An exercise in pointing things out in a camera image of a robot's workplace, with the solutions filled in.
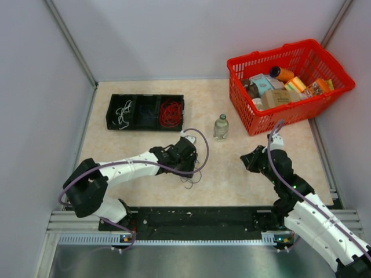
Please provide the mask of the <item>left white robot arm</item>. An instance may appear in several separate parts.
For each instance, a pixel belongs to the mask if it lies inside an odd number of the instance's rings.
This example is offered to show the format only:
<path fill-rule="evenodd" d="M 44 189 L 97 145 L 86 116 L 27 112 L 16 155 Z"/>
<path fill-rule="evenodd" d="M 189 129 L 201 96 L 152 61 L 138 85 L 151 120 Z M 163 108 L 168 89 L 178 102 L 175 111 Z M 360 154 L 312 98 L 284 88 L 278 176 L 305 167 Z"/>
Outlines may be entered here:
<path fill-rule="evenodd" d="M 63 184 L 67 200 L 78 218 L 95 215 L 110 220 L 118 229 L 126 229 L 132 221 L 129 208 L 123 200 L 109 197 L 107 189 L 163 173 L 192 176 L 197 159 L 195 142 L 194 136 L 181 136 L 174 145 L 153 147 L 116 162 L 85 159 Z"/>

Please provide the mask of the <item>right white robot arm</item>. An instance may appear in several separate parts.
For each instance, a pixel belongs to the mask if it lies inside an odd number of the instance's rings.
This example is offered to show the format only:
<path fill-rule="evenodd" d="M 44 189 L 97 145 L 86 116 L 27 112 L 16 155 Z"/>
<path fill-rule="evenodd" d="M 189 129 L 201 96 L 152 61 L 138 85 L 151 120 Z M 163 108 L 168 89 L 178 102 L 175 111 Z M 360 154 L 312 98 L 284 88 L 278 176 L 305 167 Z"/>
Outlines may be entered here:
<path fill-rule="evenodd" d="M 370 244 L 351 232 L 328 208 L 314 189 L 294 173 L 282 149 L 267 151 L 259 145 L 240 157 L 247 171 L 265 176 L 278 200 L 270 220 L 277 229 L 289 229 L 310 245 L 336 277 L 370 277 Z"/>

